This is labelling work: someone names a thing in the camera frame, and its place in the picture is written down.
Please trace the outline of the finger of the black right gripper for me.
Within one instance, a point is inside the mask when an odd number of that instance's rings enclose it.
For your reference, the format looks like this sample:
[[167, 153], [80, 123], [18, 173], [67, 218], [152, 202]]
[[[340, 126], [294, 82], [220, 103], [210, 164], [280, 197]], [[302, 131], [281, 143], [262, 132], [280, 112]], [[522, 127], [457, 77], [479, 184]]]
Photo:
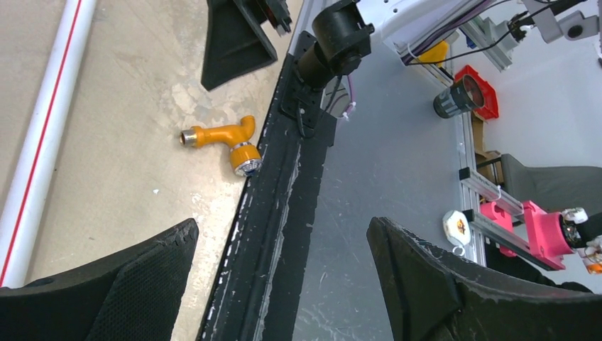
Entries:
[[278, 60], [273, 44], [245, 1], [208, 1], [201, 85], [207, 91]]

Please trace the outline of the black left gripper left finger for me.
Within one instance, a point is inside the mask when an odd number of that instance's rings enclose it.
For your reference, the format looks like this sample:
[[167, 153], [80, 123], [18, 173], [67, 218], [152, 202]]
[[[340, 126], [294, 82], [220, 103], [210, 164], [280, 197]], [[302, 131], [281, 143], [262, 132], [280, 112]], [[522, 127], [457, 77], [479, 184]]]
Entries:
[[192, 266], [194, 219], [83, 266], [1, 289], [2, 340], [169, 340]]

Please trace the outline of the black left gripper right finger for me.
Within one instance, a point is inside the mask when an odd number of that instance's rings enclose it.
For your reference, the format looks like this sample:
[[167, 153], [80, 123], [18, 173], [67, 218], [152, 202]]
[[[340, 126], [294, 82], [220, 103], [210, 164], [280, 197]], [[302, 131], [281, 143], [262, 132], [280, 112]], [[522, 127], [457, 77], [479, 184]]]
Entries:
[[387, 217], [367, 239], [395, 340], [600, 340], [601, 296], [480, 266]]

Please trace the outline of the orange water faucet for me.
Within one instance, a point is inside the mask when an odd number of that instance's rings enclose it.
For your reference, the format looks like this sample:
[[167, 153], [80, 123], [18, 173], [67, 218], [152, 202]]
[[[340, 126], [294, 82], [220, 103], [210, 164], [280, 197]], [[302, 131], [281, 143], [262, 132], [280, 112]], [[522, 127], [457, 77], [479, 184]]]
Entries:
[[258, 148], [251, 142], [255, 130], [256, 120], [248, 115], [239, 124], [212, 128], [191, 126], [179, 133], [179, 140], [182, 146], [188, 148], [201, 148], [209, 144], [227, 145], [233, 172], [241, 177], [251, 177], [263, 165]]

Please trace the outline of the white PVC pipe frame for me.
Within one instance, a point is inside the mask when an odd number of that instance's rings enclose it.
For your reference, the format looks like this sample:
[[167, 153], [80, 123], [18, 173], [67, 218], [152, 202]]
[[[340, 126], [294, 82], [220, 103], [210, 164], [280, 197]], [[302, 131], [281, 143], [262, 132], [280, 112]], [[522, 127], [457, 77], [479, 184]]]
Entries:
[[66, 1], [1, 214], [1, 286], [24, 286], [96, 8]]

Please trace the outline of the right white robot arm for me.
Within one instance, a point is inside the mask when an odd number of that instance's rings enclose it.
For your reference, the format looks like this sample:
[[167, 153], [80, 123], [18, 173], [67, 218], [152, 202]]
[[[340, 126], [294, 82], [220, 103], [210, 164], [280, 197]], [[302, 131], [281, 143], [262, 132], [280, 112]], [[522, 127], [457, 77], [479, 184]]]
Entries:
[[[447, 25], [478, 14], [488, 1], [336, 1], [313, 19], [319, 64], [334, 75], [355, 70], [371, 48], [422, 19]], [[208, 1], [207, 38], [201, 84], [207, 91], [278, 59], [261, 28], [269, 24], [285, 35], [292, 30], [286, 1]]]

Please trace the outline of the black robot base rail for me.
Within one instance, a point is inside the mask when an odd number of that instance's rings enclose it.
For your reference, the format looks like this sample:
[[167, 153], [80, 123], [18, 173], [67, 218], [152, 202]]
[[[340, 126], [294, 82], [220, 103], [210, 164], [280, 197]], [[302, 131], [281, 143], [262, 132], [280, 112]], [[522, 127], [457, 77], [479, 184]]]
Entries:
[[246, 181], [199, 340], [291, 340], [336, 119], [323, 114], [310, 139], [281, 111], [293, 60], [314, 43], [304, 31], [291, 45], [259, 139], [263, 166]]

